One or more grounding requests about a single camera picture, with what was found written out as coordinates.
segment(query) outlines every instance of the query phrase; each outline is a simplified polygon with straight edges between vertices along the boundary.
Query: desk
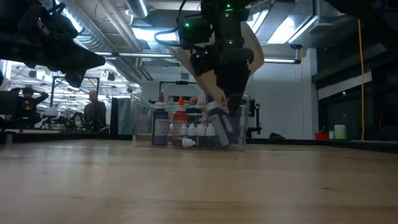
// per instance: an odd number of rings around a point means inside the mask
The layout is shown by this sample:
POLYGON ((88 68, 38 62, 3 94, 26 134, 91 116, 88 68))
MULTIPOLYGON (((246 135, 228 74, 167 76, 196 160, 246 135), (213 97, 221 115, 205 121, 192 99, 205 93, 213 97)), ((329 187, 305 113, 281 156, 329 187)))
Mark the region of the desk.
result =
POLYGON ((79 140, 0 146, 1 224, 391 223, 398 155, 79 140))

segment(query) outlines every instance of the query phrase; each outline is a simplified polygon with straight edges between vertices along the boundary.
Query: clear plastic bin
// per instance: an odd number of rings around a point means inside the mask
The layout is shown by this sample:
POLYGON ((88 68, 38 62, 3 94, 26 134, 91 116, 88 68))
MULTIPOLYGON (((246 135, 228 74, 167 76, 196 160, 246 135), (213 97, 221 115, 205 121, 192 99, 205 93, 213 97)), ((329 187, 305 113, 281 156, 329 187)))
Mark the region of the clear plastic bin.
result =
MULTIPOLYGON (((164 146, 156 146, 152 144, 152 122, 155 111, 155 105, 146 101, 143 97, 133 95, 131 98, 132 106, 132 128, 133 128, 133 144, 140 147, 171 147, 171 148, 184 148, 184 149, 208 149, 208 150, 244 150, 244 145, 246 144, 246 131, 249 115, 249 104, 250 97, 247 95, 234 95, 230 97, 221 108, 226 112, 226 117, 232 125, 234 130, 234 137, 229 142, 226 147, 221 147, 220 145, 209 145, 202 144, 200 146, 192 147, 178 147, 172 144, 173 137, 172 132, 169 130, 168 144, 164 146)), ((169 127, 173 124, 173 116, 175 109, 178 107, 175 104, 168 104, 164 109, 169 114, 169 127)), ((187 127, 191 123, 202 124, 205 127, 208 126, 210 119, 208 119, 208 111, 205 105, 198 106, 188 106, 185 105, 188 114, 187 127)), ((204 140, 207 141, 211 137, 205 137, 204 140)))

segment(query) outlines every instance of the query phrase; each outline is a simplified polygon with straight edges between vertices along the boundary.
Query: black jacket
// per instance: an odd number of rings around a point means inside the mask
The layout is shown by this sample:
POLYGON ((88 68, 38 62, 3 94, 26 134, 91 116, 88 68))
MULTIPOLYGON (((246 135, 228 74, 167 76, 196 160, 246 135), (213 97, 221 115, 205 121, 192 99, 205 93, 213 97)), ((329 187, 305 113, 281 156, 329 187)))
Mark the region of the black jacket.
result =
MULTIPOLYGON (((20 90, 20 88, 13 88, 11 91, 19 92, 20 90)), ((49 97, 49 95, 46 93, 41 94, 42 95, 37 98, 24 98, 22 96, 18 97, 18 107, 15 117, 20 118, 35 116, 37 105, 49 97)))
POLYGON ((97 119, 102 127, 106 127, 106 106, 104 102, 91 102, 85 106, 84 120, 90 123, 97 119))

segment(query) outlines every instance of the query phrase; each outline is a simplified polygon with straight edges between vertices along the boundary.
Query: orange bottle cap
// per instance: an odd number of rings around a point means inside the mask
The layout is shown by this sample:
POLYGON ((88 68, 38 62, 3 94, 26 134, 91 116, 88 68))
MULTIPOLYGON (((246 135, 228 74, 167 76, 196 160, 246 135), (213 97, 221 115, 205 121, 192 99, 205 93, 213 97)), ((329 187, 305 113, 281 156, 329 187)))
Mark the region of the orange bottle cap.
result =
POLYGON ((182 96, 180 96, 180 99, 178 99, 178 105, 179 106, 183 106, 184 105, 184 99, 182 98, 182 96))

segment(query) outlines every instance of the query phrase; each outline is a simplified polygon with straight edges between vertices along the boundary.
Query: person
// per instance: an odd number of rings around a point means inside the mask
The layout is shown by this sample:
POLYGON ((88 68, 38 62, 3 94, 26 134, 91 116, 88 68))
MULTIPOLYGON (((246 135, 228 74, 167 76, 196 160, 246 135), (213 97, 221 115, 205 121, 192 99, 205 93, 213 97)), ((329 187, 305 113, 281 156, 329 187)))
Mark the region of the person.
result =
POLYGON ((194 106, 194 105, 196 105, 198 103, 198 97, 197 96, 192 96, 189 99, 189 101, 185 100, 184 103, 187 104, 187 105, 194 106))
POLYGON ((27 124, 29 128, 34 128, 34 125, 41 120, 40 115, 36 112, 37 105, 46 100, 49 95, 43 91, 34 90, 29 86, 25 88, 13 88, 10 91, 20 92, 21 90, 24 96, 18 97, 18 107, 14 119, 28 118, 29 120, 25 124, 27 124), (33 98, 34 93, 39 93, 40 96, 33 98))
POLYGON ((106 127, 106 107, 105 103, 98 101, 97 92, 92 90, 88 94, 88 99, 91 103, 85 106, 83 119, 90 128, 99 131, 106 127))

